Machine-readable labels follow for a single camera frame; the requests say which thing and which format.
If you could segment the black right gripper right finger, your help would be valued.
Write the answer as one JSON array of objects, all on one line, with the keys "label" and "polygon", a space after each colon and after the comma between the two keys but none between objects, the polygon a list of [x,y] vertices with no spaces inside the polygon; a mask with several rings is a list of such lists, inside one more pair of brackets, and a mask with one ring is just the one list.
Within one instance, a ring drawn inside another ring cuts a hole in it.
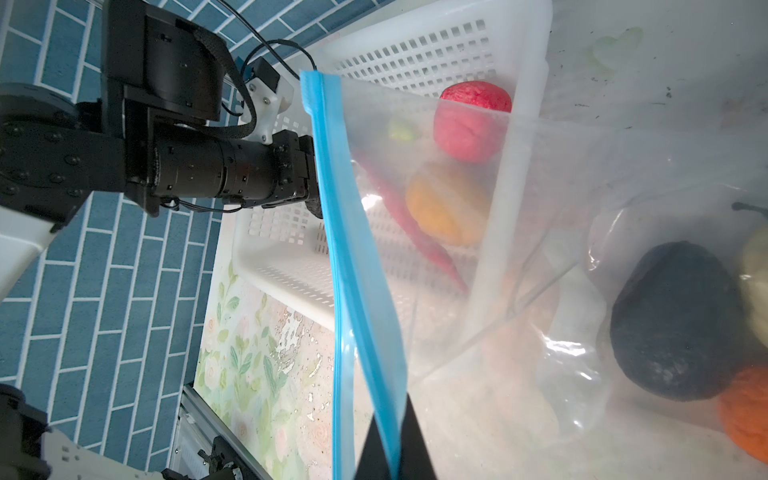
[{"label": "black right gripper right finger", "polygon": [[401,429],[400,480],[436,480],[424,436],[422,434],[411,397],[407,397]]}]

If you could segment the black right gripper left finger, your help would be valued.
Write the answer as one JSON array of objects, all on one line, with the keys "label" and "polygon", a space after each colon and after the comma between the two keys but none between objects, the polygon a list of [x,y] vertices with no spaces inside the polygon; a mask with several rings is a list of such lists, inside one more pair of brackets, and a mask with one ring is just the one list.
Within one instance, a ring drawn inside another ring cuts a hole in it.
[{"label": "black right gripper left finger", "polygon": [[390,480],[391,474],[385,456],[377,421],[370,422],[360,459],[357,464],[355,480]]}]

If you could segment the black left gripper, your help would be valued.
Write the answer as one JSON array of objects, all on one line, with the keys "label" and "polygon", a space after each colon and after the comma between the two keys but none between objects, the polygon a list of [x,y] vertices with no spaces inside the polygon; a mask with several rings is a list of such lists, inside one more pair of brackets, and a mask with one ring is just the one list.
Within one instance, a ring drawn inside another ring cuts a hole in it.
[{"label": "black left gripper", "polygon": [[244,208],[319,200],[313,139],[282,130],[270,145],[222,140],[187,128],[156,131],[149,215],[183,198]]}]

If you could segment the yellow lemon food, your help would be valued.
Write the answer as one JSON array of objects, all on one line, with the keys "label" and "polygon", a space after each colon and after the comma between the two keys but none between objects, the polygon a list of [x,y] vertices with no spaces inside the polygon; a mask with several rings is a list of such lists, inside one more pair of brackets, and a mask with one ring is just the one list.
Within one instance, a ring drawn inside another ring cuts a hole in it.
[{"label": "yellow lemon food", "polygon": [[490,197],[459,165],[424,164],[412,175],[405,201],[421,230],[443,244],[470,247],[485,236]]}]

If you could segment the pink cracked ball food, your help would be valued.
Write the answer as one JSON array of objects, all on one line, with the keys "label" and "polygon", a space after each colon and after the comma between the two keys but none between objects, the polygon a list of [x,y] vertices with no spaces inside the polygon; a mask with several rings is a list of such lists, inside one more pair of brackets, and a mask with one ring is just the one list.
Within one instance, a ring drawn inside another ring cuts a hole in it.
[{"label": "pink cracked ball food", "polygon": [[434,114],[434,141],[458,161],[487,163],[503,147],[512,106],[509,93],[495,84],[466,81],[451,85],[441,93]]}]

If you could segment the clear zip top bag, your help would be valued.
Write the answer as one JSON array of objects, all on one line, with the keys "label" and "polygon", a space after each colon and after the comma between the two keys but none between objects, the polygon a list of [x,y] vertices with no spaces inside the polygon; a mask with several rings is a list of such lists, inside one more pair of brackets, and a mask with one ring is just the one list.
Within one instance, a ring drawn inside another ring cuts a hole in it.
[{"label": "clear zip top bag", "polygon": [[[354,479],[376,419],[396,467],[411,397],[437,479],[763,479],[726,435],[719,395],[664,399],[626,378],[612,307],[651,248],[687,241],[739,287],[767,227],[767,126],[605,128],[511,110],[472,164],[433,138],[439,99],[319,72],[301,77],[334,292],[332,475]],[[413,122],[415,142],[387,136]],[[482,241],[442,245],[469,292],[425,259],[356,162],[403,195],[427,163],[466,169],[491,200]]]}]

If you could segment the black avocado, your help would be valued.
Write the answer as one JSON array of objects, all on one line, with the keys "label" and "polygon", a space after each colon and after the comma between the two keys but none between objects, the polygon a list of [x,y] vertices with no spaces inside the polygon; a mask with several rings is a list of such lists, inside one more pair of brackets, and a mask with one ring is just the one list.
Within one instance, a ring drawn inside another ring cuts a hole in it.
[{"label": "black avocado", "polygon": [[719,395],[745,363],[747,327],[736,281],[704,247],[648,250],[611,312],[614,358],[628,380],[664,399]]}]

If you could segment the small orange tangerine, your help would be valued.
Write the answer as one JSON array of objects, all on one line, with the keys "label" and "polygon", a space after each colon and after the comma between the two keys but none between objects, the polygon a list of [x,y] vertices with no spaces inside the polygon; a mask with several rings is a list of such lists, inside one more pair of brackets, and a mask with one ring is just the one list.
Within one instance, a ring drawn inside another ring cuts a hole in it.
[{"label": "small orange tangerine", "polygon": [[767,367],[739,372],[718,397],[724,432],[745,453],[767,463]]}]

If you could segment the cream white bun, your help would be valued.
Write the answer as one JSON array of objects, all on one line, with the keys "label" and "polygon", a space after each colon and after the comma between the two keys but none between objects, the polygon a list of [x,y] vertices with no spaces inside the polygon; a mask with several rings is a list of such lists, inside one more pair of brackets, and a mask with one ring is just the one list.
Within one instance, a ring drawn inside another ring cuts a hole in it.
[{"label": "cream white bun", "polygon": [[755,337],[767,346],[767,227],[756,229],[740,254],[739,287],[746,322]]}]

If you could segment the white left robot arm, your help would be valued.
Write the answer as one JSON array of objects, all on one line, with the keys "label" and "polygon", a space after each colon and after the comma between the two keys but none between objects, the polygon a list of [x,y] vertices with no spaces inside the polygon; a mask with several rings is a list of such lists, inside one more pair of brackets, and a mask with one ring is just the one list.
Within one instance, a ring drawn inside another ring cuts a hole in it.
[{"label": "white left robot arm", "polygon": [[302,202],[321,215],[312,139],[276,131],[293,99],[266,61],[252,75],[213,32],[143,1],[104,5],[101,96],[1,88],[1,290],[8,293],[95,192],[146,214]]}]

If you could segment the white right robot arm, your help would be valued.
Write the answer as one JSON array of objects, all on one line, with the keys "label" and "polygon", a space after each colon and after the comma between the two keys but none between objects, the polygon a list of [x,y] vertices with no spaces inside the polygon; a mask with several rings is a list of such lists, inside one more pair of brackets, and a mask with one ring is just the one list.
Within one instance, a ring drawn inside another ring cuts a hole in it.
[{"label": "white right robot arm", "polygon": [[[205,479],[268,479],[270,475],[232,431],[214,417],[202,398],[184,389],[182,411],[190,424],[199,420],[202,440],[211,446],[197,456],[207,467]],[[71,441],[48,423],[47,414],[26,402],[23,392],[1,386],[1,477],[3,479],[186,479],[171,467],[143,471],[90,451]],[[399,464],[391,467],[375,421],[365,439],[355,479],[435,479],[434,470],[415,411],[407,405]]]}]

